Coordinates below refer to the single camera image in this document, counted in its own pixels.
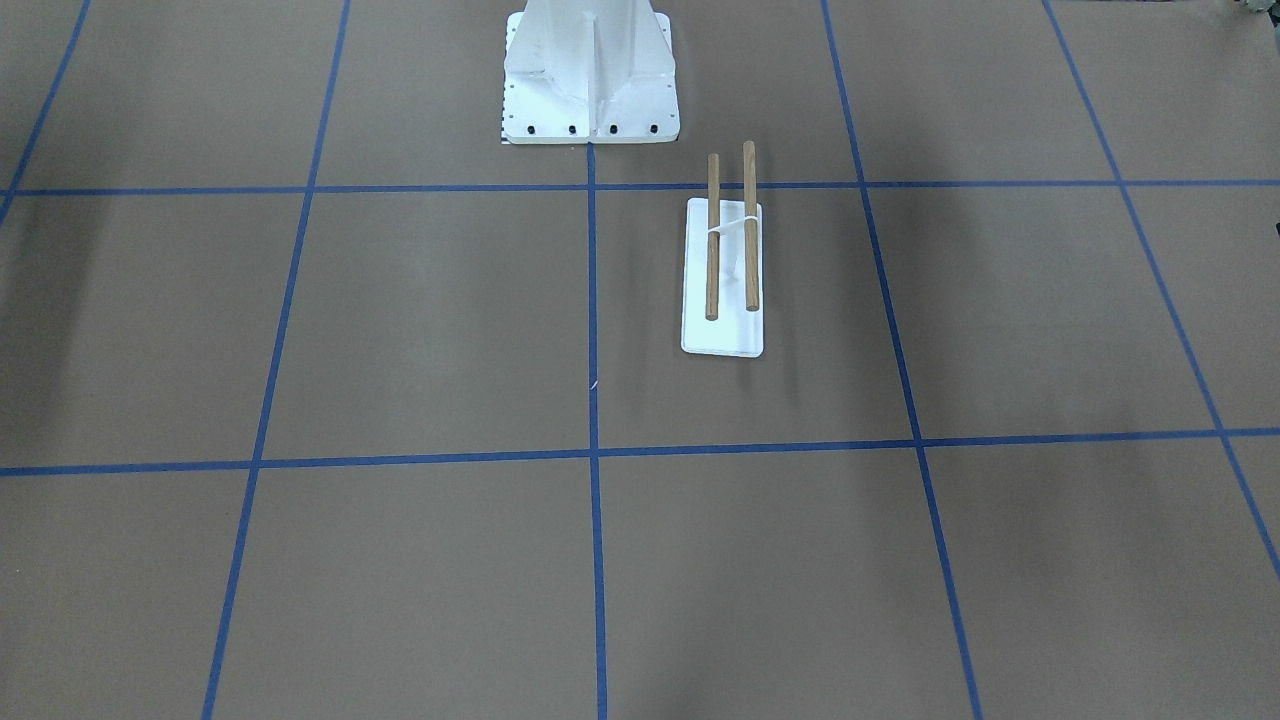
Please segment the wooden rack rod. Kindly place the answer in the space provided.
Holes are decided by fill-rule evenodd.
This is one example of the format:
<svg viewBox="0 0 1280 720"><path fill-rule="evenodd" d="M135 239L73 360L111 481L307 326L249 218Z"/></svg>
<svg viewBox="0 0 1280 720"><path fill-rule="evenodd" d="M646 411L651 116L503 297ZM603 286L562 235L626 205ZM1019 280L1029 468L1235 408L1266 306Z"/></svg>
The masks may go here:
<svg viewBox="0 0 1280 720"><path fill-rule="evenodd" d="M716 322L719 316L721 272L721 156L712 152L707 159L707 286L704 318Z"/></svg>
<svg viewBox="0 0 1280 720"><path fill-rule="evenodd" d="M758 217L756 145L753 140L742 143L742 202L744 202L744 268L745 307L749 313L762 309L760 282L760 229Z"/></svg>

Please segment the white towel rack base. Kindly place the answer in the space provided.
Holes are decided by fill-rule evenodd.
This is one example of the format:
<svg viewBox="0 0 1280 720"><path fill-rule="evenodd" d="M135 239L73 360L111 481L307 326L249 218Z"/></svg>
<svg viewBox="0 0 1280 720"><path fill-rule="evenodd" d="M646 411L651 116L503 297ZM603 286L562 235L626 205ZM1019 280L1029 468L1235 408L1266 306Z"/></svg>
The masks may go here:
<svg viewBox="0 0 1280 720"><path fill-rule="evenodd" d="M686 354L759 357L765 342L763 206L751 215L755 259L748 259L745 202L722 200L716 318L707 315L709 274L708 200L686 202L680 347Z"/></svg>

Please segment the white pedestal column base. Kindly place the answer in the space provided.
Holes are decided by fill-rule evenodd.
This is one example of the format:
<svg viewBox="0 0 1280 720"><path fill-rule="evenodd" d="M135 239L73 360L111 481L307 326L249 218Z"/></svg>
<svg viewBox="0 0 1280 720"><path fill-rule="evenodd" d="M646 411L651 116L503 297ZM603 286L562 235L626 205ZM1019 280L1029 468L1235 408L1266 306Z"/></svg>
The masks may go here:
<svg viewBox="0 0 1280 720"><path fill-rule="evenodd" d="M672 24L649 1L529 1L506 19L500 138L669 143L681 133Z"/></svg>

